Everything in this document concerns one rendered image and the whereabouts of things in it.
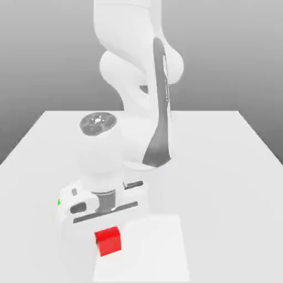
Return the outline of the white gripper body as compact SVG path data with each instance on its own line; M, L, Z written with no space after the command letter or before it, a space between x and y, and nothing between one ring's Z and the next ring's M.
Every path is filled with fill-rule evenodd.
M91 236L148 214L146 198L61 198L60 236L63 239Z

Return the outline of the small red cube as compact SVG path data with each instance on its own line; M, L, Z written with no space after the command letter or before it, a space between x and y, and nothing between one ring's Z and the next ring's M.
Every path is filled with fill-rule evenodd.
M106 256L122 248L120 231L117 226L94 233L100 256Z

